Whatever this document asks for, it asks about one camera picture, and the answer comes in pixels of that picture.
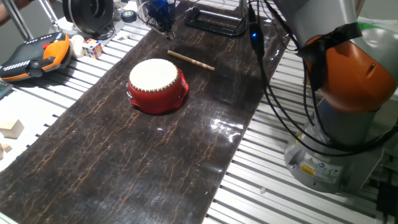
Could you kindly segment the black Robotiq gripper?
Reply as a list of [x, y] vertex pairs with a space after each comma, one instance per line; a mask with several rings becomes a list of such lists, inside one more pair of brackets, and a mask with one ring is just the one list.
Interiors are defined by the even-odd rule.
[[144, 23], [156, 29], [167, 39], [174, 39], [175, 1], [146, 0], [141, 3]]

